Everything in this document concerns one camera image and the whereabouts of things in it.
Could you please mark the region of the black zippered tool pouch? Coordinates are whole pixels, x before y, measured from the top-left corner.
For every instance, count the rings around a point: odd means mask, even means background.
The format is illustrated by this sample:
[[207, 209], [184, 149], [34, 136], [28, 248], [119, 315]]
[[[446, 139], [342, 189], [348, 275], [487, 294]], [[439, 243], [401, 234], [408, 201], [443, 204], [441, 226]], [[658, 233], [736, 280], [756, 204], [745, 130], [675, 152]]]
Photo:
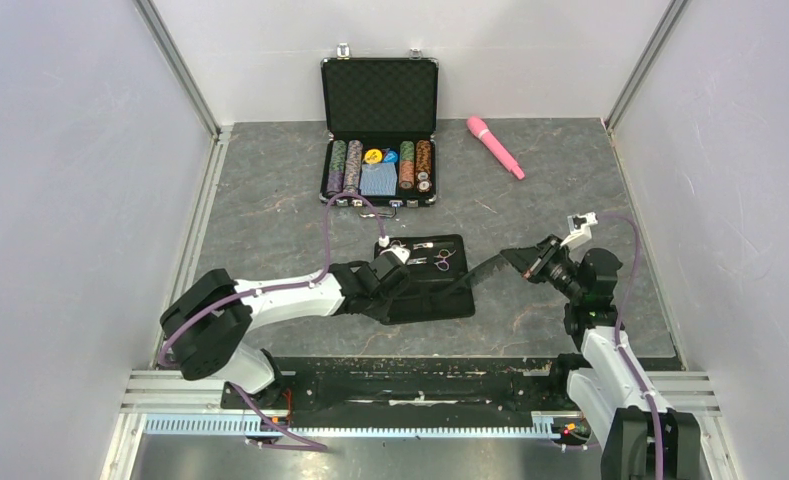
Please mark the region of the black zippered tool pouch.
[[471, 290], [460, 290], [456, 293], [438, 298], [435, 292], [449, 286], [469, 271], [464, 239], [459, 234], [443, 234], [434, 236], [393, 237], [392, 239], [407, 242], [434, 242], [435, 247], [410, 258], [431, 257], [439, 250], [446, 248], [455, 250], [450, 258], [451, 269], [441, 272], [433, 265], [407, 266], [410, 281], [406, 289], [397, 296], [389, 310], [385, 325], [422, 323], [429, 321], [453, 320], [471, 317], [476, 312], [475, 299]]

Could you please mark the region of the purple handled scissors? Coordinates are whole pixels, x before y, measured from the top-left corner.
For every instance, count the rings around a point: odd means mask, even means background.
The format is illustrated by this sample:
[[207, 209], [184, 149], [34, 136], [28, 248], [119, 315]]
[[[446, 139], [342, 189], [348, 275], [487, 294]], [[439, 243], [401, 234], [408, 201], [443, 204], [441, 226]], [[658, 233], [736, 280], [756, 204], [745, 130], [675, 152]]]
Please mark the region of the purple handled scissors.
[[416, 257], [410, 258], [406, 264], [408, 266], [416, 265], [433, 265], [441, 272], [448, 272], [451, 269], [450, 258], [456, 254], [455, 250], [443, 248], [439, 250], [434, 256], [431, 257]]

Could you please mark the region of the black tail comb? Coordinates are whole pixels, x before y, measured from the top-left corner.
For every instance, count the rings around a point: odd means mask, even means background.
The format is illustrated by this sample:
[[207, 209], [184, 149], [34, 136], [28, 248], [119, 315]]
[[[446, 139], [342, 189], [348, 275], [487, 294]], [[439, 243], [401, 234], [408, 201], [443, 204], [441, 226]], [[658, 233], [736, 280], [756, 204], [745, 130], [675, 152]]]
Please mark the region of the black tail comb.
[[469, 270], [461, 278], [454, 281], [449, 286], [433, 294], [434, 297], [443, 298], [450, 296], [460, 290], [471, 290], [474, 286], [489, 279], [498, 271], [508, 265], [508, 261], [500, 254], [483, 261], [474, 269]]

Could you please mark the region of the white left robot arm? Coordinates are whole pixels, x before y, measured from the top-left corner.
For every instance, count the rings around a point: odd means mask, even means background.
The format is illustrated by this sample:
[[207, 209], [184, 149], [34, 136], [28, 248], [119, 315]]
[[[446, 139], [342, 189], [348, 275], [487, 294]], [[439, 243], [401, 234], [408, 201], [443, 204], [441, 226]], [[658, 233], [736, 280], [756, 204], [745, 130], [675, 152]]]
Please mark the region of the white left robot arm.
[[240, 387], [260, 407], [276, 405], [284, 381], [263, 349], [245, 342], [255, 329], [303, 317], [361, 314], [384, 321], [409, 282], [407, 249], [370, 262], [336, 263], [282, 280], [234, 280], [224, 269], [200, 278], [160, 317], [161, 365], [189, 381], [215, 377]]

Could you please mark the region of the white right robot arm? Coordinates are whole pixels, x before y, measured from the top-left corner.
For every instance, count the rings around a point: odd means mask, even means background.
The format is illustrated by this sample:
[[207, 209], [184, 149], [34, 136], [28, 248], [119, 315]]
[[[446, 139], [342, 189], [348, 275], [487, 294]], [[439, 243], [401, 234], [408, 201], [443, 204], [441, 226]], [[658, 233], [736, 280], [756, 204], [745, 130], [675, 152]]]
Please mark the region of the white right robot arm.
[[567, 300], [566, 333], [578, 351], [554, 362], [550, 400], [578, 406], [602, 447], [604, 479], [697, 479], [701, 439], [696, 417], [676, 409], [654, 387], [629, 344], [614, 300], [622, 262], [592, 248], [574, 261], [556, 236], [534, 247], [500, 253], [533, 284], [546, 283]]

